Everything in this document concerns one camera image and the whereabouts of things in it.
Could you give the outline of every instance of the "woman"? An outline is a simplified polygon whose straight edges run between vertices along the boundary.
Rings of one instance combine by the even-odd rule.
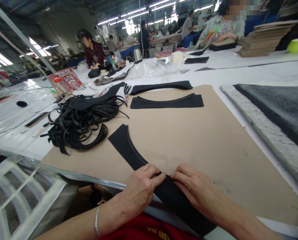
[[[228,0],[223,0],[218,14],[209,20],[207,26],[201,33],[199,40],[195,46],[195,49],[206,49],[210,44],[216,42],[222,42],[224,39],[232,39],[233,41],[239,40],[244,36],[244,21],[240,20],[228,20],[226,13],[229,13],[230,17],[236,16],[239,13],[229,12]]]
[[[77,38],[85,46],[87,64],[91,70],[98,68],[98,66],[101,64],[104,64],[104,60],[107,60],[108,58],[103,52],[101,43],[94,42],[89,31],[85,29],[80,30],[77,34]]]

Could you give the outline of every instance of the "hand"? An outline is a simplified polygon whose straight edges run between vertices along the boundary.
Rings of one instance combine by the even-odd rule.
[[[174,184],[184,193],[194,208],[213,223],[223,226],[230,210],[236,205],[231,202],[204,173],[187,164],[180,164],[170,176],[178,181]]]
[[[219,42],[222,42],[224,39],[227,39],[227,38],[231,38],[234,41],[237,40],[237,36],[236,35],[234,35],[232,33],[225,33],[221,37],[219,37],[215,42],[216,43],[219,43]]]
[[[132,216],[139,215],[152,201],[153,191],[165,179],[166,173],[158,174],[160,170],[153,164],[147,164],[136,170],[129,178],[126,188],[121,192],[121,204]]]

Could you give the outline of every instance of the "left hand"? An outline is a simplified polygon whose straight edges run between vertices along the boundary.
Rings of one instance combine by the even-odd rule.
[[[235,38],[235,35],[232,34],[232,33],[225,33],[221,37],[219,37],[215,42],[219,43],[219,42],[222,42],[224,39],[227,39],[227,38],[233,39],[233,38]]]
[[[165,179],[166,173],[154,177],[160,170],[153,164],[147,164],[136,170],[129,178],[126,188],[120,193],[121,204],[131,214],[138,216],[152,201],[153,191]]]

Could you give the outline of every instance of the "black round object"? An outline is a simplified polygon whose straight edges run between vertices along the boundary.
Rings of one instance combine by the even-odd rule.
[[[26,107],[28,104],[26,102],[24,102],[24,101],[19,101],[19,102],[17,102],[17,105],[19,107]]]

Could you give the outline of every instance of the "ceiling light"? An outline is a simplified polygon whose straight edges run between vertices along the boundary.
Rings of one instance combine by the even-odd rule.
[[[149,13],[149,11],[146,11],[146,12],[143,12],[143,13],[140,13],[140,14],[137,14],[137,15],[134,15],[132,17],[128,17],[128,19],[131,19],[131,18],[134,18],[134,17],[138,17],[138,16],[143,15],[143,14],[146,14],[146,13]]]
[[[167,6],[171,6],[171,5],[174,5],[174,4],[175,4],[175,2],[173,2],[173,3],[169,3],[169,4],[163,5],[163,6],[161,6],[161,7],[154,8],[154,9],[152,9],[152,11],[155,11],[155,10],[158,10],[158,9],[161,9],[161,8],[165,8],[165,7],[167,7]]]
[[[117,23],[124,22],[124,21],[125,21],[125,19],[122,19],[122,20],[117,21]]]
[[[108,20],[100,22],[100,23],[98,23],[98,25],[101,25],[101,24],[104,24],[104,23],[107,23],[107,22],[108,22]]]
[[[110,21],[113,21],[113,20],[117,20],[117,19],[118,19],[118,17],[115,17],[115,18],[109,19],[109,22],[110,22]]]
[[[155,3],[155,4],[152,4],[152,5],[149,6],[149,8],[150,7],[154,7],[156,5],[159,5],[159,4],[162,4],[162,3],[165,3],[165,2],[168,2],[168,1],[170,1],[170,0],[164,0],[164,1],[161,1],[161,2],[158,2],[158,3]]]
[[[207,8],[210,8],[210,7],[212,7],[212,6],[213,6],[213,4],[212,4],[212,5],[209,5],[209,6],[206,6],[206,7],[203,7],[203,8],[200,8],[200,10],[207,9]]]

